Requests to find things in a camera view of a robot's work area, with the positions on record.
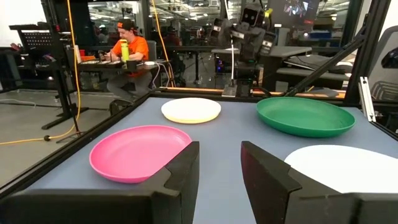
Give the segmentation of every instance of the plate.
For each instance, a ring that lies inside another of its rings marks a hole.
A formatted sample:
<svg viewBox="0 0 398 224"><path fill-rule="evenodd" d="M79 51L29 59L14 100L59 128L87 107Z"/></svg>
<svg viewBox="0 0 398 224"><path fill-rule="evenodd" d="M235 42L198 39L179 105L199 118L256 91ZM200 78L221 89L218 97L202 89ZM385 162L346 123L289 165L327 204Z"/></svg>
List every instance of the plate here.
<svg viewBox="0 0 398 224"><path fill-rule="evenodd" d="M203 98L182 98L162 106L163 115L176 123L199 124L215 119L221 112L221 105Z"/></svg>
<svg viewBox="0 0 398 224"><path fill-rule="evenodd" d="M354 116L338 106L298 97L261 100L257 113L263 122L279 131L311 138L338 136L355 124Z"/></svg>
<svg viewBox="0 0 398 224"><path fill-rule="evenodd" d="M101 140L90 153L90 164L109 180L139 183L163 168L191 141L188 134L168 126L129 128Z"/></svg>
<svg viewBox="0 0 398 224"><path fill-rule="evenodd" d="M285 160L295 170L340 193L398 193L398 159L348 146L304 147Z"/></svg>

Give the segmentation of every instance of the yellow cable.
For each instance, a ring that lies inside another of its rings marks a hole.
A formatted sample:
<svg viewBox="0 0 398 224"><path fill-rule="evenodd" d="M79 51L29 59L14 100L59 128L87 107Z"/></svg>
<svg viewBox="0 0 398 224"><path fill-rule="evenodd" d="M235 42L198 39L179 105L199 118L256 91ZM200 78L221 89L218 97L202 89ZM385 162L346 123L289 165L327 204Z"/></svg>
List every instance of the yellow cable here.
<svg viewBox="0 0 398 224"><path fill-rule="evenodd" d="M157 33L159 34L160 41L161 41L162 46L163 46L164 54L165 54L165 56L166 56L166 62L168 63L168 62L169 62L169 57L167 56L166 47L165 47L164 42L163 42L163 37L162 37L162 34L160 33L160 25L159 25L159 19L157 18L157 11L156 11L155 0L152 0L152 5L154 5L154 10L155 10L155 18L156 18L156 25L157 25ZM172 81L171 81L172 87L175 87L174 74L172 73L172 71L171 71L171 69L170 69L170 64L169 64L169 78L172 80Z"/></svg>
<svg viewBox="0 0 398 224"><path fill-rule="evenodd" d="M69 13L69 24L70 24L70 35L72 36L72 44L73 44L73 49L75 49L75 34L73 31L73 22L72 22L72 12L70 10L70 2L69 0L67 0L68 3L68 13ZM75 61L75 77L76 77L76 86L77 86L77 95L78 95L78 110L77 110L77 116L76 116L76 121L79 120L79 116L80 116L80 87L79 87L79 78L78 78L78 70L77 70L77 63L76 63L76 50L73 50L73 58ZM68 132L58 135L58 136L50 136L50 139L57 139L57 138L62 138L66 135L68 135L69 133L71 133L73 131L73 129L75 128L75 125L73 125ZM22 143L22 142L33 142L33 141L44 141L43 138L37 138L37 139L26 139L26 140L18 140L18 141L10 141L10 142L1 142L0 146L2 145L6 145L6 144L15 144L15 143Z"/></svg>

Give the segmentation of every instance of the man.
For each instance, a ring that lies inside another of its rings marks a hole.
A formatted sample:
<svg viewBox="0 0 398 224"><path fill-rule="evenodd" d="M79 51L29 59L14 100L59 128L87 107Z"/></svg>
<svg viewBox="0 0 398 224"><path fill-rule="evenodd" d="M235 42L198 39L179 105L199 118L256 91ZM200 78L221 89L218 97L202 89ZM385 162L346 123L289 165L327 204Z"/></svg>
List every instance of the man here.
<svg viewBox="0 0 398 224"><path fill-rule="evenodd" d="M148 60L148 44L142 37L136 35L136 26L129 19L122 19L118 22L118 32L121 39L127 40L130 60ZM120 40L113 49L105 55L106 60L120 60L121 57ZM152 80L152 74L148 71L136 73L123 73L110 78L106 87L116 96L124 100L134 101L136 98L145 95L150 89L149 84ZM126 91L123 87L126 84L134 83L136 90L134 93Z"/></svg>

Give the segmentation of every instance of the yellow water bottle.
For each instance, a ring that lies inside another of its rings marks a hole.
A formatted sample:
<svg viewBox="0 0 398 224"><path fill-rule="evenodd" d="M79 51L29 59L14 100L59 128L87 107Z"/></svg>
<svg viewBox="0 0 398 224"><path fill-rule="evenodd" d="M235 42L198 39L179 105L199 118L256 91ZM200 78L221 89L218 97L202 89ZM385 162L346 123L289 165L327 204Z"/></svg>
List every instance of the yellow water bottle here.
<svg viewBox="0 0 398 224"><path fill-rule="evenodd" d="M121 39L120 43L122 48L122 61L126 62L127 60L129 60L129 47L127 45L127 40Z"/></svg>

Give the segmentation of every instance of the green plate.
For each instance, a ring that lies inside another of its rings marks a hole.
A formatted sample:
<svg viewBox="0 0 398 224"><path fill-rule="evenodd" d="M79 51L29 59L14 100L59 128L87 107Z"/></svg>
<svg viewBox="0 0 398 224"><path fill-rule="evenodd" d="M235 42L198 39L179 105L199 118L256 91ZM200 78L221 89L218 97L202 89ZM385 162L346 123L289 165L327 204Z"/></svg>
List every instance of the green plate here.
<svg viewBox="0 0 398 224"><path fill-rule="evenodd" d="M355 124L354 116L338 106L297 97L261 100L257 112L263 122L279 131L311 138L337 136Z"/></svg>

